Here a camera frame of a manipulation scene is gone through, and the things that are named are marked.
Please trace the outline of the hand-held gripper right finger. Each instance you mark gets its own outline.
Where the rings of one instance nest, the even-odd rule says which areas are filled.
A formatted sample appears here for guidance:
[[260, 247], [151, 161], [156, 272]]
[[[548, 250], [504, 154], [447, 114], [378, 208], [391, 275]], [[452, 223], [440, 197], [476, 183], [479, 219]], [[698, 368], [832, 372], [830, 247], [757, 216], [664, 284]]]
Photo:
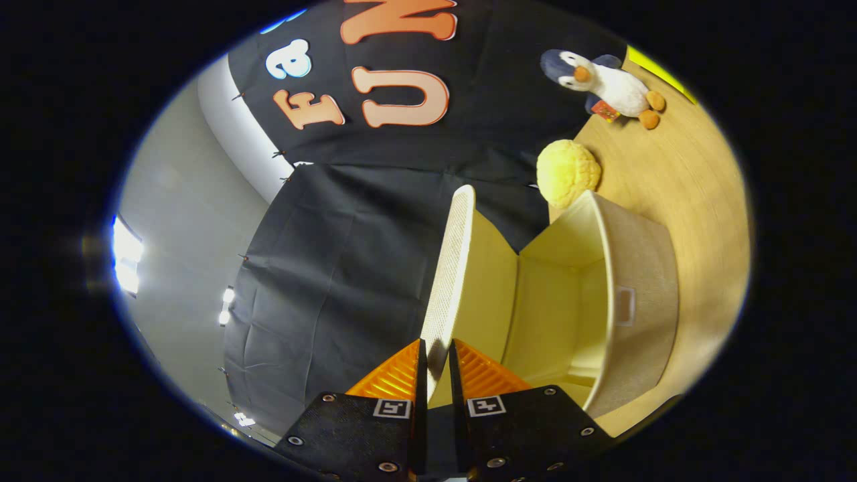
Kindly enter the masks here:
[[557, 481], [612, 448], [560, 386], [532, 386], [461, 339], [448, 364], [457, 463], [469, 481]]

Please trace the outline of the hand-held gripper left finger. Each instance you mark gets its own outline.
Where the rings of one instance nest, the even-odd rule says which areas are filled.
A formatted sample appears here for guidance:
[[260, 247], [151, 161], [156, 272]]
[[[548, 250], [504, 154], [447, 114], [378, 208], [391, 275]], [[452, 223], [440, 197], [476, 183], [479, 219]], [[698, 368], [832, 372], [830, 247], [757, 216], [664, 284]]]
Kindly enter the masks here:
[[425, 467], [426, 343], [416, 339], [345, 392], [323, 392], [275, 452], [323, 481], [416, 481]]

